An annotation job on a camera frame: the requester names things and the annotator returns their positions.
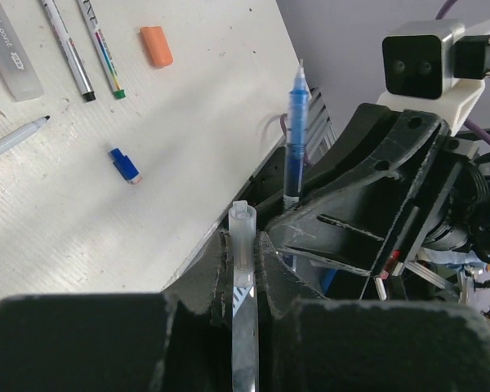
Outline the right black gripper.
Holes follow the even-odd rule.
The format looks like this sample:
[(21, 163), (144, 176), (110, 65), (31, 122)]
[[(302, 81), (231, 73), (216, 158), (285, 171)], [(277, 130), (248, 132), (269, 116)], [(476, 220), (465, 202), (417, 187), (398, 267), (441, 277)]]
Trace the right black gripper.
[(436, 114), (362, 104), (305, 174), (286, 212), (265, 202), (275, 249), (363, 277), (394, 252), (410, 258), (434, 228), (457, 175), (448, 124)]

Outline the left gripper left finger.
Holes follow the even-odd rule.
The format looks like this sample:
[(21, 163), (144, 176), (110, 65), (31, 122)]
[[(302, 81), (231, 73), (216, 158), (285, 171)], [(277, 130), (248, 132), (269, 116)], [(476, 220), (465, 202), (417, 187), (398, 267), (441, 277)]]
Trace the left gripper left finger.
[(0, 301), (0, 391), (229, 391), (230, 240), (161, 292)]

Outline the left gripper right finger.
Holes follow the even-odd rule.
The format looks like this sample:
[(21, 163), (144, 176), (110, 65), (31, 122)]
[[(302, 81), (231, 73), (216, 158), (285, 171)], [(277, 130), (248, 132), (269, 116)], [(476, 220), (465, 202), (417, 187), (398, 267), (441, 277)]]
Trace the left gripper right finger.
[(255, 243), (263, 391), (490, 391), (490, 325), (468, 306), (331, 300)]

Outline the clear pen cap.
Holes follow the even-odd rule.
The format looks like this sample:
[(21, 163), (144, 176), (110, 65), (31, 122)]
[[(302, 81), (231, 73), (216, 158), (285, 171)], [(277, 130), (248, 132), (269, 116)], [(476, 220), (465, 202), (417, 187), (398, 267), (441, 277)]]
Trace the clear pen cap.
[(228, 212), (234, 263), (234, 286), (250, 287), (254, 277), (256, 209), (247, 201), (233, 202)]

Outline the white pen blue tip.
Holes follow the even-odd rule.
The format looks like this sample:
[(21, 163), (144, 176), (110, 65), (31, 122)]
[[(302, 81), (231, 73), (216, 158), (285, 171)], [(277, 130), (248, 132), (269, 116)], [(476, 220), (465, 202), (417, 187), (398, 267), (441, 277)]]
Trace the white pen blue tip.
[(15, 129), (0, 139), (0, 156), (39, 131), (49, 120), (46, 115)]

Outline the orange pen cap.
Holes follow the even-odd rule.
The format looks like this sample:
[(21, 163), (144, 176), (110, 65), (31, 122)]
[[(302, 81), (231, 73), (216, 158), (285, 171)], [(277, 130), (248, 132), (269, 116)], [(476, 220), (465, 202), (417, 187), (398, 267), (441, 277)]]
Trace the orange pen cap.
[(163, 68), (173, 63), (172, 52), (161, 26), (142, 27), (140, 35), (153, 66)]

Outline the white marker green end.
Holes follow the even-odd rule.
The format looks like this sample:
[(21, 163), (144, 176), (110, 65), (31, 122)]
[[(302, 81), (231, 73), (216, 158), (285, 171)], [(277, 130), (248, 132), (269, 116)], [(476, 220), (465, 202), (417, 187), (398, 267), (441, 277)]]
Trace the white marker green end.
[(76, 83), (80, 95), (86, 102), (94, 101), (96, 95), (93, 86), (85, 67), (82, 64), (81, 57), (74, 45), (74, 41), (62, 19), (56, 2), (53, 0), (41, 0), (40, 3), (46, 12), (47, 18), (60, 44), (60, 48), (64, 54), (70, 72), (73, 75), (73, 80)]

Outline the orange tip clear marker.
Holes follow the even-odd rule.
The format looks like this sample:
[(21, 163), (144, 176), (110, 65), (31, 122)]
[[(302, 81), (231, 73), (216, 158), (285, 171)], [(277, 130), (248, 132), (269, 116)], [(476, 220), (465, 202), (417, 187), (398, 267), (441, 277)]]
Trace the orange tip clear marker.
[(17, 101), (43, 95), (42, 84), (0, 3), (0, 75)]

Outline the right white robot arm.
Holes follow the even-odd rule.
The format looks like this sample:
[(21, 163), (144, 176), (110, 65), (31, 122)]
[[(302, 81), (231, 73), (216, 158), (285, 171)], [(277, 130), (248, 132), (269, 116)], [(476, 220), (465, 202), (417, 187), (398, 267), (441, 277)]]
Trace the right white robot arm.
[(438, 115), (360, 105), (305, 174), (300, 202), (260, 206), (277, 250), (360, 276), (418, 249), (475, 252), (490, 263), (490, 153)]

